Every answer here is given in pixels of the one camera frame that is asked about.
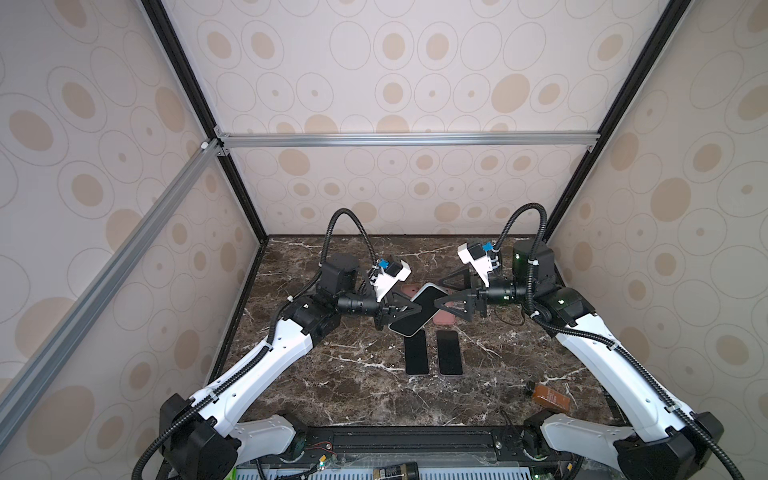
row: smartphone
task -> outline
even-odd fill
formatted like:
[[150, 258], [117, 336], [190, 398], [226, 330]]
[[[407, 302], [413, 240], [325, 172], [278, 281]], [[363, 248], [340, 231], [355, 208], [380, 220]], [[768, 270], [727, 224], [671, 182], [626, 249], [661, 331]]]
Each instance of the smartphone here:
[[406, 374], [429, 374], [429, 360], [427, 359], [427, 334], [421, 329], [414, 336], [402, 339], [406, 347]]
[[425, 283], [411, 298], [413, 303], [422, 307], [422, 311], [390, 323], [389, 329], [402, 336], [414, 336], [439, 311], [435, 300], [446, 295], [448, 293], [434, 283]]
[[437, 331], [437, 364], [440, 375], [461, 375], [462, 349], [458, 345], [458, 332], [455, 330]]

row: wall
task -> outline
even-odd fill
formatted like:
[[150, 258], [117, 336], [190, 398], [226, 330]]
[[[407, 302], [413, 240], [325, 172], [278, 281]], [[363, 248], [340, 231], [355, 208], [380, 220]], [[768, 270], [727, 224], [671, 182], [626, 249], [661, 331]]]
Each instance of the wall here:
[[768, 469], [766, 41], [765, 0], [698, 2], [550, 242], [749, 479]]
[[0, 456], [1, 480], [129, 478], [162, 403], [207, 383], [257, 248], [212, 162]]
[[[258, 134], [596, 129], [666, 2], [164, 4], [221, 128]], [[584, 147], [571, 147], [547, 157], [555, 147], [534, 147], [530, 169], [521, 171], [514, 163], [528, 147], [419, 150], [237, 154], [267, 232], [297, 234], [320, 233], [327, 211], [340, 206], [356, 206], [378, 233], [497, 233], [502, 220], [493, 213], [513, 208], [515, 201], [536, 198], [554, 206], [557, 197], [551, 196], [568, 181], [563, 172], [584, 153]], [[424, 152], [429, 167], [407, 166]], [[484, 170], [486, 157], [494, 160], [485, 165], [495, 163]], [[297, 163], [309, 167], [290, 169]], [[336, 186], [325, 191], [331, 182]], [[538, 188], [538, 182], [547, 187]], [[304, 185], [304, 194], [293, 189], [297, 184]], [[442, 184], [454, 190], [442, 194]], [[416, 185], [423, 194], [412, 194]], [[443, 202], [448, 211], [440, 214]]]
[[2, 10], [0, 390], [202, 135], [131, 0]]

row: beige dot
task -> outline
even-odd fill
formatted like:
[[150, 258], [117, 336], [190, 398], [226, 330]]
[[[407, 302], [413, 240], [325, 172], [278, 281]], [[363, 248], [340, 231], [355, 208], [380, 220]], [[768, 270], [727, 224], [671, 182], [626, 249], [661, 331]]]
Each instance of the beige dot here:
[[197, 153], [198, 147], [199, 144], [195, 143], [194, 140], [187, 140], [187, 155], [189, 155], [189, 158], [192, 158]]
[[730, 365], [743, 365], [750, 359], [750, 351], [744, 342], [732, 335], [723, 335], [717, 339], [715, 350]]
[[508, 114], [517, 110], [528, 99], [531, 84], [521, 74], [511, 74], [502, 78], [493, 88], [491, 104], [496, 111]]
[[352, 212], [354, 212], [363, 223], [373, 222], [376, 218], [376, 207], [368, 202], [357, 202], [352, 206]]
[[424, 182], [418, 182], [413, 187], [413, 192], [416, 195], [426, 195], [429, 193], [429, 185], [425, 184]]
[[589, 214], [592, 213], [592, 206], [587, 203], [581, 204], [581, 206], [578, 208], [578, 216], [582, 219], [586, 220], [589, 218]]
[[184, 245], [187, 241], [187, 228], [182, 223], [176, 223], [170, 230], [170, 235], [173, 237], [176, 245]]
[[336, 123], [325, 115], [313, 115], [304, 122], [304, 131], [308, 134], [337, 134]]
[[449, 46], [448, 37], [442, 33], [435, 33], [427, 40], [427, 56], [432, 60], [440, 60], [448, 53]]
[[54, 296], [30, 306], [16, 325], [16, 348], [31, 358], [72, 307], [72, 300]]
[[325, 184], [323, 190], [325, 190], [328, 195], [338, 195], [339, 192], [341, 192], [341, 189], [336, 184]]
[[435, 218], [439, 222], [448, 223], [456, 220], [461, 212], [462, 209], [459, 205], [453, 202], [443, 202], [435, 208]]
[[203, 357], [203, 359], [200, 361], [200, 373], [203, 375], [208, 374], [208, 371], [210, 370], [210, 365], [213, 363], [214, 359], [210, 355], [206, 355]]
[[650, 196], [650, 211], [657, 220], [671, 222], [690, 206], [690, 186], [682, 178], [667, 178]]
[[426, 170], [432, 166], [434, 160], [429, 155], [422, 155], [416, 159], [416, 166], [422, 170]]
[[739, 102], [738, 114], [742, 120], [756, 120], [766, 113], [768, 113], [768, 85], [753, 88]]
[[113, 252], [120, 248], [140, 221], [141, 215], [127, 208], [116, 210], [109, 216], [105, 233], [107, 243]]
[[80, 118], [93, 118], [96, 115], [96, 104], [88, 90], [82, 85], [68, 81], [61, 87], [61, 99], [67, 108]]
[[640, 280], [632, 280], [627, 285], [627, 292], [632, 300], [639, 302], [645, 298], [645, 283]]
[[207, 37], [208, 48], [218, 58], [229, 58], [232, 55], [232, 45], [227, 37], [218, 31], [212, 31]]
[[493, 170], [498, 165], [498, 158], [495, 155], [488, 155], [480, 160], [480, 168], [482, 170]]
[[257, 31], [250, 38], [250, 47], [259, 58], [272, 58], [275, 55], [275, 44], [272, 38], [262, 31]]
[[101, 184], [88, 174], [79, 174], [72, 179], [72, 194], [86, 207], [96, 207], [104, 199], [104, 189], [101, 188]]
[[512, 168], [514, 168], [516, 171], [523, 171], [530, 166], [531, 158], [528, 155], [517, 157], [515, 158], [515, 161], [512, 162]]
[[138, 363], [128, 376], [128, 385], [130, 385], [133, 390], [141, 390], [147, 385], [151, 376], [152, 368], [149, 366], [149, 363]]
[[102, 450], [110, 449], [123, 435], [125, 421], [121, 416], [110, 417], [96, 434], [96, 446]]
[[750, 17], [746, 20], [746, 30], [749, 33], [760, 33], [768, 28], [768, 2], [763, 0], [760, 2]]
[[184, 107], [173, 90], [158, 88], [154, 94], [154, 104], [166, 127], [177, 133], [184, 129]]
[[648, 344], [648, 339], [645, 338], [645, 335], [640, 330], [633, 326], [628, 326], [621, 330], [619, 341], [639, 362], [648, 361], [650, 345]]
[[402, 87], [400, 84], [390, 82], [384, 87], [384, 101], [388, 104], [396, 104], [402, 100]]
[[402, 39], [400, 34], [390, 33], [384, 37], [382, 49], [389, 60], [397, 60], [406, 52], [406, 41]]
[[208, 189], [209, 192], [213, 193], [216, 191], [216, 177], [214, 177], [212, 174], [208, 174], [205, 176], [205, 187]]
[[179, 335], [174, 347], [174, 358], [180, 369], [188, 369], [197, 360], [200, 352], [200, 336], [194, 330], [187, 330]]
[[206, 264], [205, 253], [203, 252], [195, 253], [193, 263], [194, 263], [194, 267], [197, 268], [198, 271], [202, 272]]
[[221, 262], [221, 268], [223, 268], [224, 271], [231, 272], [232, 270], [235, 270], [237, 252], [235, 252], [235, 247], [232, 243], [226, 242], [221, 246], [219, 261]]
[[621, 135], [611, 149], [611, 166], [619, 171], [627, 170], [632, 166], [639, 147], [640, 141], [637, 135], [633, 133]]
[[310, 171], [310, 159], [302, 151], [295, 148], [281, 151], [280, 155], [277, 156], [277, 161], [283, 170], [297, 177]]
[[80, 438], [94, 414], [91, 390], [68, 386], [38, 404], [27, 422], [27, 445], [38, 455], [53, 455]]
[[147, 447], [157, 438], [157, 432], [155, 429], [149, 427], [144, 429], [136, 439], [136, 445], [134, 445], [134, 456], [140, 457]]
[[549, 105], [560, 96], [560, 85], [549, 84], [538, 92], [538, 103]]
[[83, 28], [88, 20], [80, 0], [54, 0], [56, 9], [71, 25]]
[[408, 122], [399, 115], [387, 115], [376, 125], [377, 133], [409, 131]]
[[592, 247], [587, 242], [579, 242], [574, 247], [574, 265], [585, 272], [592, 265]]
[[611, 60], [619, 51], [621, 51], [622, 45], [624, 45], [624, 39], [618, 33], [614, 33], [610, 37], [607, 37], [598, 47], [598, 59], [600, 61]]
[[279, 134], [295, 134], [296, 133], [296, 128], [293, 128], [293, 125], [284, 121], [281, 121], [279, 124], [277, 124], [276, 129], [277, 129], [277, 133]]
[[708, 172], [715, 168], [723, 157], [723, 149], [718, 144], [706, 144], [694, 155], [694, 169]]
[[296, 194], [301, 195], [302, 197], [305, 197], [310, 194], [310, 188], [305, 184], [293, 185], [293, 191], [296, 192]]
[[46, 151], [53, 146], [53, 132], [45, 120], [27, 110], [18, 110], [8, 119], [13, 137], [34, 151]]
[[654, 267], [659, 275], [669, 276], [674, 273], [677, 268], [677, 260], [671, 253], [660, 253], [654, 260]]
[[768, 393], [764, 393], [757, 399], [757, 406], [760, 408], [760, 413], [768, 419]]

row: marble tabletop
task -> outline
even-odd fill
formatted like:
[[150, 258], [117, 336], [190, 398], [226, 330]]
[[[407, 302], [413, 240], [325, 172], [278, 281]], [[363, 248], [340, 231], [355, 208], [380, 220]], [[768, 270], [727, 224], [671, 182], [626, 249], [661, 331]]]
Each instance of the marble tabletop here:
[[[461, 261], [459, 237], [372, 237], [379, 255], [397, 255], [412, 268], [408, 283], [423, 284], [446, 275]], [[509, 251], [514, 238], [508, 238]], [[322, 237], [270, 239], [266, 256], [227, 358], [231, 367], [266, 335], [270, 315], [296, 293], [317, 268]], [[358, 237], [334, 237], [330, 253], [368, 255]], [[571, 398], [570, 415], [609, 422], [611, 413], [598, 381], [569, 351], [516, 306], [489, 307], [468, 323], [426, 329], [430, 373], [408, 376], [403, 339], [370, 318], [343, 317], [321, 345], [290, 366], [255, 401], [242, 421], [288, 410], [307, 425], [503, 425], [504, 409], [519, 425], [540, 406], [525, 395], [528, 380]], [[464, 374], [438, 374], [435, 332], [458, 331]]]

